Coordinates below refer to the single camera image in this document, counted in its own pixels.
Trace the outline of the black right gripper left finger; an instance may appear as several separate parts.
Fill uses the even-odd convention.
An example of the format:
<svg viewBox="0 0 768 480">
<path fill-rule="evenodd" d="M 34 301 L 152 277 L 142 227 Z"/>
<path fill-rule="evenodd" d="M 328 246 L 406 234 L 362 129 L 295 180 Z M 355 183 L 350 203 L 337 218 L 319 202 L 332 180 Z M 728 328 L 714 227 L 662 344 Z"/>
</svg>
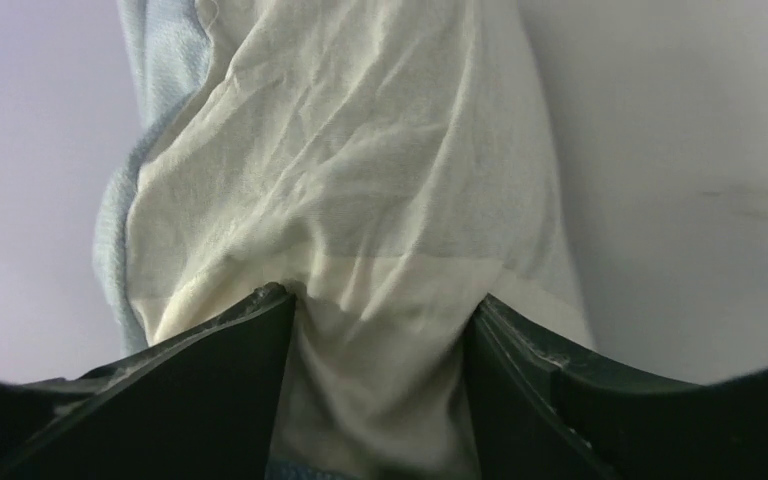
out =
<svg viewBox="0 0 768 480">
<path fill-rule="evenodd" d="M 270 283 L 75 379 L 0 382 L 0 479 L 263 479 L 296 299 Z"/>
</svg>

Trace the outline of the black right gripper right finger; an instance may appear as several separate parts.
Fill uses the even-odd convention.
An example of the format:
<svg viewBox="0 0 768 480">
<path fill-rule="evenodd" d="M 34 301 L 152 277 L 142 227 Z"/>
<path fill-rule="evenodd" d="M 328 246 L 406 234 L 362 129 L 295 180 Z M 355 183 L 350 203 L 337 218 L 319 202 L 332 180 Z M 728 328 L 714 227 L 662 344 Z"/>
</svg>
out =
<svg viewBox="0 0 768 480">
<path fill-rule="evenodd" d="M 485 479 L 768 479 L 768 368 L 712 385 L 665 378 L 491 296 L 463 354 Z"/>
</svg>

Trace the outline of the white pillow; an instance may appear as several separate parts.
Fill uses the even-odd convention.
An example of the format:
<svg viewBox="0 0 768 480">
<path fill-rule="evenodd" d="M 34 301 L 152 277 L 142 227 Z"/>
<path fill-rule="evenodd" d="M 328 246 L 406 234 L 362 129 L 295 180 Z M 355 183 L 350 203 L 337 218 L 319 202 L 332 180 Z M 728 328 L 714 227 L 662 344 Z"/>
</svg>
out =
<svg viewBox="0 0 768 480">
<path fill-rule="evenodd" d="M 146 144 L 112 300 L 137 349 L 281 282 L 273 449 L 362 479 L 479 475 L 459 337 L 487 296 L 592 335 L 512 1 L 123 1 Z"/>
</svg>

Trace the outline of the light blue pillowcase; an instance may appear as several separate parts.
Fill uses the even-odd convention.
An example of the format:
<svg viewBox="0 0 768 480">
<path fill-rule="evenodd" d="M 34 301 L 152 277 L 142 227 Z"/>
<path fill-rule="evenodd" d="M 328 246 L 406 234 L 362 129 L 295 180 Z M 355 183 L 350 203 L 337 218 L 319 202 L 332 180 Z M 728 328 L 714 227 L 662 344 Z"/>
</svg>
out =
<svg viewBox="0 0 768 480">
<path fill-rule="evenodd" d="M 481 85 L 508 8 L 471 1 L 122 1 L 144 134 L 112 177 L 94 263 L 132 356 L 270 281 L 303 302 L 277 466 L 366 474 L 380 435 L 353 364 L 380 323 L 381 283 L 354 277 L 430 244 L 523 271 L 518 227 L 474 210 L 448 233 L 413 214 L 427 174 L 434 209 L 485 193 L 510 219 L 537 210 L 552 302 L 571 305 L 554 154 L 533 81 Z"/>
</svg>

